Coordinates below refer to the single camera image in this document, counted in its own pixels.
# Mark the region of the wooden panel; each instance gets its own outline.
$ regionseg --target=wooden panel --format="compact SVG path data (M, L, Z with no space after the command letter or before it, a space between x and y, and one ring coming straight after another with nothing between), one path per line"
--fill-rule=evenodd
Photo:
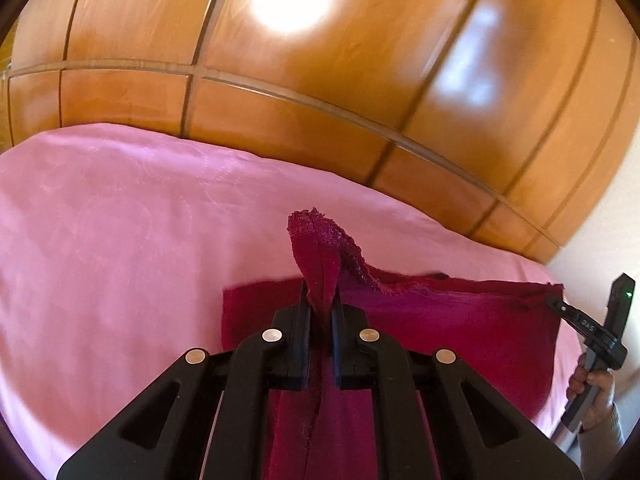
M522 253L538 230L504 204L498 204L472 236L473 240L499 249Z
M638 40L636 40L636 55L632 70L625 100L606 144L597 154L580 184L548 223L549 234L560 243L564 244L569 241L571 235L600 201L622 163L626 149L636 130L640 116L640 50L638 49Z
M606 134L628 71L634 38L614 0L602 0L590 55L571 100L513 190L511 203L545 224L587 168Z
M444 227L468 233L493 199L435 164L395 148L372 186L423 211Z
M525 249L524 256L529 260L547 264L559 250L560 247L549 240L549 238L545 235L538 234L529 247Z
M209 0L79 0L68 58L189 64L208 3Z
M0 153L12 147L11 128L9 126L9 80L0 76Z
M13 77L9 81L14 143L60 127L60 70Z
M206 63L397 127L466 1L226 0Z
M64 59L66 34L76 0L29 0L15 36L14 69Z
M190 138L362 182L386 141L356 124L215 81L194 88Z
M5 70L11 61L11 52L14 49L15 29L17 26L18 22L15 22L6 35L6 38L4 38L4 41L2 41L2 45L0 45L0 70Z
M479 0L407 136L503 192L568 91L595 8L596 0Z
M178 135L188 77L143 70L62 73L62 124L117 123Z

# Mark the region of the person's arm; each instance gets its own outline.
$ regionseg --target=person's arm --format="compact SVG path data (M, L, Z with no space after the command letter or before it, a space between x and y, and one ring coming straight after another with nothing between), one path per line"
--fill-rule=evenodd
M618 409L613 403L614 378L610 372L598 370L587 373L584 369L584 355L571 379L566 396L572 400L590 384L600 389L593 404L585 412L582 429L578 434L580 445L580 469L585 480L593 480L613 460L624 444Z

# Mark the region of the bed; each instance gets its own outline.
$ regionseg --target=bed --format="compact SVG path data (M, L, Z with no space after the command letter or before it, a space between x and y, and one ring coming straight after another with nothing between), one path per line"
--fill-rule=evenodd
M186 349L222 350L225 289L299 276L287 217L317 207L402 274L555 282L325 171L113 124L43 132L0 157L0 413L52 480ZM549 435L580 355L561 324Z

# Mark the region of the white wall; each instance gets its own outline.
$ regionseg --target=white wall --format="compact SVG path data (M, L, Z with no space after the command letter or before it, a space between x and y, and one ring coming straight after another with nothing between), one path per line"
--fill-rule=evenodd
M616 374L629 430L640 415L640 127L604 197L548 267L564 283L569 302L599 322L611 282L622 272L638 282L623 337L629 354Z

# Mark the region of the pink fabric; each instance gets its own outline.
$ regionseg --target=pink fabric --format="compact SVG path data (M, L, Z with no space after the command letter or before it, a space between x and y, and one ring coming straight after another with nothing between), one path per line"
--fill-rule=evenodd
M334 174L126 126L31 137L0 155L0 412L48 479L185 349L222 350L225 289L300 276L287 218L317 207L401 274L553 282ZM580 353L562 324L536 424Z
M314 308L315 345L308 388L271 395L265 479L378 477L370 392L340 392L334 384L329 314L338 284L345 303L363 308L370 326L405 348L425 354L451 348L528 418L543 408L560 326L545 298L561 296L561 285L383 272L368 266L354 240L316 210L294 213L289 234ZM225 350L268 327L277 308L296 301L296 286L300 280L229 291Z

